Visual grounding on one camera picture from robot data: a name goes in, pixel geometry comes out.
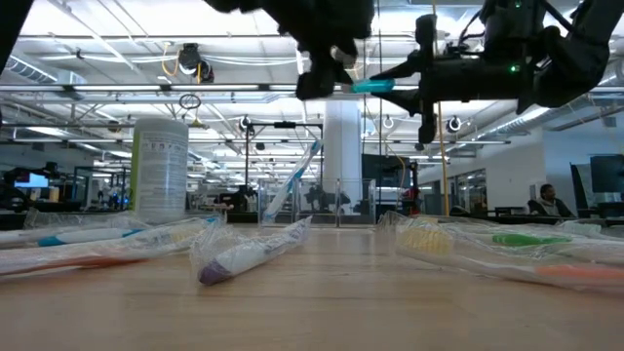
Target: white column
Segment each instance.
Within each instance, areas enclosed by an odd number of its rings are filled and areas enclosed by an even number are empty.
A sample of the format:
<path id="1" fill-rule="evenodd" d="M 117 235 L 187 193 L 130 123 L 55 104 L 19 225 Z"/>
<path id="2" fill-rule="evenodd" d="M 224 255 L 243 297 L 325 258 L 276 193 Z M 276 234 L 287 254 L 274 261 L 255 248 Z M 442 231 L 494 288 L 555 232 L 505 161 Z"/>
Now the white column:
<path id="1" fill-rule="evenodd" d="M 362 141 L 357 101 L 327 101 L 323 122 L 325 160 L 323 188 L 335 193 L 336 180 L 351 203 L 342 206 L 346 214 L 362 200 Z"/>

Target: plastic wrapper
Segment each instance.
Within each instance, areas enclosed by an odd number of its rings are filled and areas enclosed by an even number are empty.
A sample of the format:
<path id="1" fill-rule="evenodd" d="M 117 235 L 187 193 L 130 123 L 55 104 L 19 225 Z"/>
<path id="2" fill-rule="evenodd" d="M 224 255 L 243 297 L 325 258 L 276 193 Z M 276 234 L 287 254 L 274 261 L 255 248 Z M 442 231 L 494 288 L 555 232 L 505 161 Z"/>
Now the plastic wrapper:
<path id="1" fill-rule="evenodd" d="M 302 219 L 269 236 L 248 237 L 231 226 L 206 232 L 191 246 L 193 271 L 207 286 L 237 276 L 305 242 L 311 219 Z"/>
<path id="2" fill-rule="evenodd" d="M 108 228 L 147 227 L 147 220 L 138 218 L 132 212 L 112 214 L 55 214 L 41 213 L 30 209 L 23 223 L 24 229 L 92 226 Z"/>
<path id="3" fill-rule="evenodd" d="M 299 162 L 297 162 L 294 166 L 291 175 L 289 175 L 284 185 L 282 185 L 282 187 L 277 191 L 277 194 L 275 194 L 275 197 L 264 211 L 264 215 L 262 216 L 263 224 L 271 224 L 275 221 L 275 216 L 284 206 L 284 202 L 288 198 L 291 191 L 293 191 L 294 182 L 297 179 L 301 179 L 305 170 L 307 170 L 308 166 L 310 166 L 310 162 L 314 156 L 321 151 L 321 148 L 323 148 L 323 143 L 319 140 L 314 141 L 308 147 L 305 154 L 303 154 L 303 157 L 301 157 Z"/>
<path id="4" fill-rule="evenodd" d="M 220 219 L 220 214 L 189 217 Z M 0 232 L 0 248 L 19 246 L 58 246 L 125 238 L 152 228 L 131 212 L 117 214 L 45 214 L 36 210 L 28 215 L 34 229 Z"/>
<path id="5" fill-rule="evenodd" d="M 597 227 L 500 225 L 453 217 L 392 215 L 397 254 L 491 277 L 580 291 L 624 293 L 624 241 Z"/>
<path id="6" fill-rule="evenodd" d="M 59 267 L 96 267 L 130 263 L 187 250 L 200 234 L 222 225 L 217 218 L 187 219 L 145 229 L 114 240 L 51 248 L 0 251 L 0 275 Z"/>

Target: green toothbrush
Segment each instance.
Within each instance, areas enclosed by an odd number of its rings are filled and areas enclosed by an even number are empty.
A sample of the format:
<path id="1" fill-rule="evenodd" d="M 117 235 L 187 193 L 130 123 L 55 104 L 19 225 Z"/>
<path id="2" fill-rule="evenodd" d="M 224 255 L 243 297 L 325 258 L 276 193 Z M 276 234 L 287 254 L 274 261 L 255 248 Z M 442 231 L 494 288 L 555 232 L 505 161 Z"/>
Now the green toothbrush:
<path id="1" fill-rule="evenodd" d="M 496 244 L 512 247 L 569 243 L 572 241 L 570 238 L 539 238 L 523 234 L 495 234 L 492 235 L 491 240 Z"/>

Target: person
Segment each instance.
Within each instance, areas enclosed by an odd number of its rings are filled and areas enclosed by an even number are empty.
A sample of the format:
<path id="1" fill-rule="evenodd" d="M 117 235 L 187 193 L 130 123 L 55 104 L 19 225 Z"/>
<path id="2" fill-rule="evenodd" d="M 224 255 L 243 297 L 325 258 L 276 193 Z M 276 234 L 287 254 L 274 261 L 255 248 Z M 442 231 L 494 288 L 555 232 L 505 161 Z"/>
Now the person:
<path id="1" fill-rule="evenodd" d="M 544 184 L 539 188 L 539 198 L 529 201 L 528 208 L 532 215 L 574 216 L 566 203 L 557 198 L 555 187 L 551 184 Z"/>

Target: table surface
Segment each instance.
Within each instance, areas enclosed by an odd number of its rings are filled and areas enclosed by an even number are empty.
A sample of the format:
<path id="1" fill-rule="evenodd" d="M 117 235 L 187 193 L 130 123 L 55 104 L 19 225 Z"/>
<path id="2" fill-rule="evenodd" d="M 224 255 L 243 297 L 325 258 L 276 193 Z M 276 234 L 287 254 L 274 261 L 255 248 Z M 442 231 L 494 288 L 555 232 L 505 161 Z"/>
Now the table surface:
<path id="1" fill-rule="evenodd" d="M 366 229 L 205 288 L 186 254 L 0 279 L 3 350 L 621 350 L 624 297 L 442 270 Z"/>

